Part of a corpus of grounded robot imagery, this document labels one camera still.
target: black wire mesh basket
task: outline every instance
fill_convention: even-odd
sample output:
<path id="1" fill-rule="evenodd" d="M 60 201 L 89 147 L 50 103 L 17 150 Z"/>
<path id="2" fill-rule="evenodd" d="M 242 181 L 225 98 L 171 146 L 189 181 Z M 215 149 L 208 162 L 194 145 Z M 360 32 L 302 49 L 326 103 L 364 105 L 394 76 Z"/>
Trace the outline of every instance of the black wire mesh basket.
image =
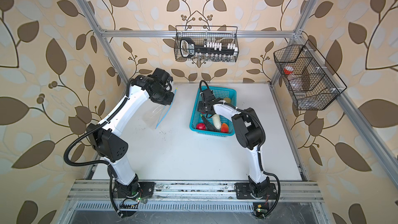
<path id="1" fill-rule="evenodd" d="M 347 85 L 327 62 L 320 64 L 312 55 L 315 46 L 289 45 L 274 52 L 274 60 L 297 110 L 324 110 Z M 337 76 L 337 85 L 330 77 Z"/>
<path id="2" fill-rule="evenodd" d="M 176 61 L 236 62 L 239 54 L 237 31 L 233 26 L 177 25 Z"/>

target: wallpaper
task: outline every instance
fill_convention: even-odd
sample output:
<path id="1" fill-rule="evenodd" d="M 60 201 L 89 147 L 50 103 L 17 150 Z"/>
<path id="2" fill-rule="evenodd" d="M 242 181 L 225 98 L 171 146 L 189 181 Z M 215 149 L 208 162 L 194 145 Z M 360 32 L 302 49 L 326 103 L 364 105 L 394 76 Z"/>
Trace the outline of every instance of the wallpaper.
<path id="1" fill-rule="evenodd" d="M 398 191 L 339 104 L 297 111 L 285 84 L 275 89 L 305 170 L 318 183 L 332 220 L 396 223 Z"/>
<path id="2" fill-rule="evenodd" d="M 240 51 L 236 62 L 176 61 L 171 38 L 113 38 L 111 45 L 129 78 L 150 74 L 160 67 L 169 72 L 175 82 L 270 81 L 276 70 L 272 53 L 285 47 L 285 40 L 240 38 L 238 43 Z M 108 74 L 115 76 L 112 67 Z"/>
<path id="3" fill-rule="evenodd" d="M 74 0 L 0 0 L 2 223 L 54 223 L 86 167 L 63 161 L 119 101 L 108 57 Z M 90 161 L 83 140 L 72 161 Z"/>
<path id="4" fill-rule="evenodd" d="M 305 0 L 87 0 L 103 29 L 167 30 L 169 25 L 293 30 Z"/>
<path id="5" fill-rule="evenodd" d="M 398 155 L 398 0 L 319 0 L 304 36 L 347 84 L 347 93 Z"/>

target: white table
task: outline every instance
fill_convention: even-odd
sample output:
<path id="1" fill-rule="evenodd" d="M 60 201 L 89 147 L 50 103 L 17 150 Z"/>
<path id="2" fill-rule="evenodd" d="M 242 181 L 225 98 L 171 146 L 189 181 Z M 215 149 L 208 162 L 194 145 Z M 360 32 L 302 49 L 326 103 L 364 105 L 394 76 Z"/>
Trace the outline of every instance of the white table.
<path id="1" fill-rule="evenodd" d="M 125 127 L 121 138 L 129 144 L 126 153 L 140 180 L 247 180 L 246 151 L 235 136 L 216 137 L 189 128 L 198 84 L 175 84 L 177 89 L 169 113 L 155 130 L 143 120 L 159 106 L 142 104 Z M 253 108 L 266 132 L 261 160 L 267 172 L 281 181 L 301 181 L 291 147 L 268 84 L 211 84 L 235 89 L 237 107 Z M 92 179 L 109 179 L 99 164 Z"/>

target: teal plastic basket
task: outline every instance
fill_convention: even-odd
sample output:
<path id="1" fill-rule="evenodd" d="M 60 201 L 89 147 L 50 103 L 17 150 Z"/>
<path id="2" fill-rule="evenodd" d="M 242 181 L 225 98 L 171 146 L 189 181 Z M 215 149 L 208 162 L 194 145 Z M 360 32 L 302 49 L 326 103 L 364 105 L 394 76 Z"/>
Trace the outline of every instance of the teal plastic basket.
<path id="1" fill-rule="evenodd" d="M 236 106 L 236 91 L 230 88 L 224 88 L 224 87 L 209 87 L 212 91 L 213 94 L 216 98 L 220 97 L 220 98 L 225 98 L 228 97 L 231 99 L 231 104 Z M 193 111 L 192 111 L 192 117 L 191 117 L 191 124 L 189 125 L 189 128 L 197 133 L 200 134 L 207 134 L 207 135 L 213 135 L 213 136 L 219 136 L 219 137 L 227 137 L 227 136 L 232 136 L 235 134 L 235 130 L 234 130 L 234 125 L 232 124 L 232 121 L 229 121 L 228 119 L 226 119 L 224 116 L 220 116 L 221 119 L 221 123 L 226 123 L 229 127 L 229 132 L 228 133 L 222 133 L 222 132 L 211 132 L 211 131 L 207 131 L 207 130 L 198 130 L 196 129 L 196 125 L 198 123 L 203 123 L 203 120 L 200 116 L 200 112 L 198 112 L 198 105 L 199 105 L 199 101 L 202 100 L 202 97 L 200 95 L 200 91 L 198 88 L 198 93 L 196 94 L 196 101 L 195 101 L 195 105 L 193 106 Z M 212 118 L 208 118 L 207 119 L 211 124 L 213 124 L 213 119 Z"/>

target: basket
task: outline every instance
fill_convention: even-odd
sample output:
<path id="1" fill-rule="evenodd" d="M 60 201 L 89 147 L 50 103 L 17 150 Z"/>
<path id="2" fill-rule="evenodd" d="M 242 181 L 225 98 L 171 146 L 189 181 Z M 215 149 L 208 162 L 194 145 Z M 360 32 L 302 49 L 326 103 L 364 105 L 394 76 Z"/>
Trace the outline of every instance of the basket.
<path id="1" fill-rule="evenodd" d="M 212 91 L 213 94 L 216 98 L 225 98 L 228 97 L 231 99 L 231 104 L 236 106 L 236 91 L 230 88 L 224 88 L 224 87 L 209 87 Z M 192 111 L 192 117 L 191 117 L 191 123 L 189 124 L 189 128 L 197 133 L 200 134 L 207 134 L 207 135 L 213 135 L 213 136 L 219 136 L 219 137 L 227 137 L 227 136 L 232 136 L 235 134 L 234 130 L 234 125 L 232 124 L 232 121 L 226 119 L 224 116 L 220 115 L 221 123 L 226 123 L 229 128 L 228 133 L 222 133 L 222 132 L 211 132 L 207 130 L 198 130 L 196 129 L 196 125 L 198 123 L 203 123 L 203 120 L 200 116 L 200 112 L 198 112 L 198 106 L 199 106 L 199 101 L 202 100 L 202 97 L 200 95 L 200 91 L 198 89 L 198 93 L 196 94 L 196 101 L 195 105 L 193 106 L 193 111 Z M 213 119 L 208 118 L 207 119 L 211 124 L 213 124 Z"/>
<path id="2" fill-rule="evenodd" d="M 347 85 L 325 59 L 319 64 L 310 50 L 314 45 L 290 45 L 274 52 L 274 61 L 297 110 L 324 110 Z M 336 75 L 344 87 L 327 75 Z"/>
<path id="3" fill-rule="evenodd" d="M 237 31 L 233 26 L 177 25 L 176 61 L 236 62 L 239 54 Z"/>

